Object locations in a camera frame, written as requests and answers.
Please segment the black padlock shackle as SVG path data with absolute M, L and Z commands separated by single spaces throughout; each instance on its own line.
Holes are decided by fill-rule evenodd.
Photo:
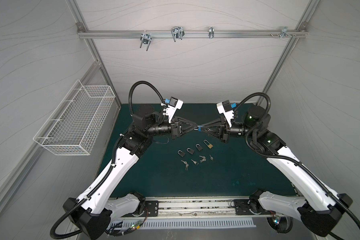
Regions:
M 187 148 L 187 152 L 189 154 L 193 155 L 195 151 L 193 149 L 191 149 L 191 148 Z

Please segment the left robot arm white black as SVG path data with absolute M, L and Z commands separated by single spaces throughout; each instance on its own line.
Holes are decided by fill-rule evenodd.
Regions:
M 133 110 L 133 93 L 137 86 L 150 87 L 161 101 L 160 111 L 151 105 L 142 105 Z M 195 127 L 196 123 L 175 117 L 184 102 L 171 97 L 164 99 L 160 92 L 147 81 L 134 83 L 129 91 L 128 106 L 132 123 L 120 135 L 114 145 L 112 157 L 107 166 L 93 183 L 77 198 L 68 198 L 64 203 L 65 213 L 53 224 L 50 237 L 55 240 L 67 239 L 84 233 L 91 240 L 103 233 L 112 235 L 110 224 L 127 214 L 141 214 L 145 197 L 139 193 L 127 194 L 111 201 L 110 196 L 130 168 L 137 163 L 153 142 L 154 136 L 179 138 Z

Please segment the black padlock with keys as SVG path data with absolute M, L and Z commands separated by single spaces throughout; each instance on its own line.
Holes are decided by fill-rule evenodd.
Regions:
M 178 154 L 179 156 L 181 156 L 182 158 L 186 155 L 183 151 L 181 150 L 178 150 Z

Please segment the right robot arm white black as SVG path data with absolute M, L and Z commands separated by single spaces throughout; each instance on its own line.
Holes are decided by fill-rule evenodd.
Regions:
M 249 209 L 259 215 L 276 212 L 301 221 L 320 237 L 339 236 L 332 230 L 347 214 L 360 230 L 360 220 L 349 209 L 353 200 L 329 188 L 293 154 L 279 136 L 268 130 L 271 99 L 265 93 L 253 93 L 239 104 L 224 101 L 217 104 L 221 117 L 198 127 L 222 142 L 230 137 L 243 137 L 247 146 L 274 165 L 300 191 L 299 197 L 285 197 L 265 190 L 250 195 Z

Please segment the brass padlock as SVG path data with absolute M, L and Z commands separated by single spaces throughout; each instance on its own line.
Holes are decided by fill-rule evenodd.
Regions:
M 212 145 L 208 140 L 204 140 L 204 143 L 206 144 L 206 146 L 207 146 L 209 149 L 212 149 L 212 148 L 213 148 L 213 145 Z

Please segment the silver key pair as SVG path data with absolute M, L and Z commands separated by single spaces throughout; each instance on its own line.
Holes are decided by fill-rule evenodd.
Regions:
M 188 170 L 188 167 L 189 167 L 188 162 L 183 161 L 183 160 L 181 160 L 181 162 L 184 163 L 184 165 L 185 165 L 185 170 L 187 171 L 187 170 Z

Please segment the silver padlock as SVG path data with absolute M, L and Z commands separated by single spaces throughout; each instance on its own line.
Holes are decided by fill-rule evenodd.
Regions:
M 196 144 L 196 148 L 199 152 L 203 150 L 203 147 L 200 144 Z

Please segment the silver key bunch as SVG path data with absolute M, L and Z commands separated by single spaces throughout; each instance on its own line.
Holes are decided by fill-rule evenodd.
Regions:
M 200 156 L 200 163 L 203 163 L 203 162 L 205 162 L 207 159 L 206 159 L 206 157 L 205 156 Z

